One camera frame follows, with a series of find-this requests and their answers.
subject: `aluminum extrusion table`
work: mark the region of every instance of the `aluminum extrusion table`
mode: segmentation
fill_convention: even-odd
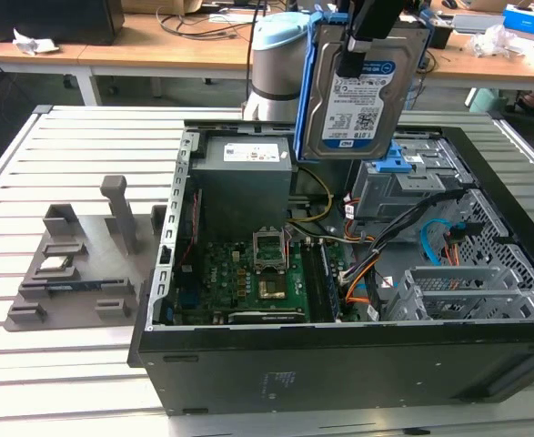
[[[448,436],[534,435],[534,384],[501,404],[169,419],[145,371],[126,366],[131,327],[5,331],[47,206],[71,202],[78,214],[106,214],[99,184],[105,174],[121,173],[132,209],[147,213],[167,198],[186,118],[240,114],[53,107],[33,114],[0,159],[0,436],[356,436],[401,435],[410,427]],[[405,113],[401,121],[463,127],[534,219],[534,151],[505,122],[429,112]]]

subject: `hard drive label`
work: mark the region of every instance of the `hard drive label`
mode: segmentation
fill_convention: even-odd
[[[339,77],[329,90],[323,140],[330,147],[364,147],[376,135],[384,108],[380,91],[394,77],[392,61],[367,61],[360,77]]]

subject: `black computer tower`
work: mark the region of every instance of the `black computer tower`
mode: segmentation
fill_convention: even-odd
[[[121,0],[0,0],[0,42],[14,29],[56,44],[113,44],[125,18]]]

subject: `white paper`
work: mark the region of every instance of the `white paper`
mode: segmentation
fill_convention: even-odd
[[[55,46],[55,43],[52,39],[34,39],[28,36],[20,34],[17,30],[14,29],[14,44],[18,49],[30,56],[34,56],[36,53],[49,53],[55,52],[58,50],[58,47]]]

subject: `expansion slot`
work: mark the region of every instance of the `expansion slot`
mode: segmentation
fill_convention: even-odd
[[[309,305],[309,318],[312,322],[334,321],[329,293],[327,291],[326,272],[331,275],[330,267],[324,259],[319,244],[301,246],[301,259],[305,285],[307,287],[307,302]]]

